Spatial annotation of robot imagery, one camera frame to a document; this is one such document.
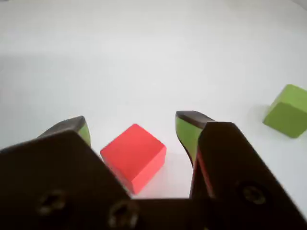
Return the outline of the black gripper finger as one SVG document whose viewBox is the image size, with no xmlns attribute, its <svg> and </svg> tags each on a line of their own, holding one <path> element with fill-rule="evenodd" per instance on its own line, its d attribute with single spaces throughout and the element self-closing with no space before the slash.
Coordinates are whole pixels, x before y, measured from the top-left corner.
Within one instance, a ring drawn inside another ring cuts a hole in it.
<svg viewBox="0 0 307 230">
<path fill-rule="evenodd" d="M 220 228 L 304 230 L 307 222 L 232 122 L 176 112 L 176 134 L 194 172 L 191 197 L 208 197 Z"/>
<path fill-rule="evenodd" d="M 83 116 L 0 152 L 3 230 L 131 230 L 138 207 L 94 153 Z"/>
</svg>

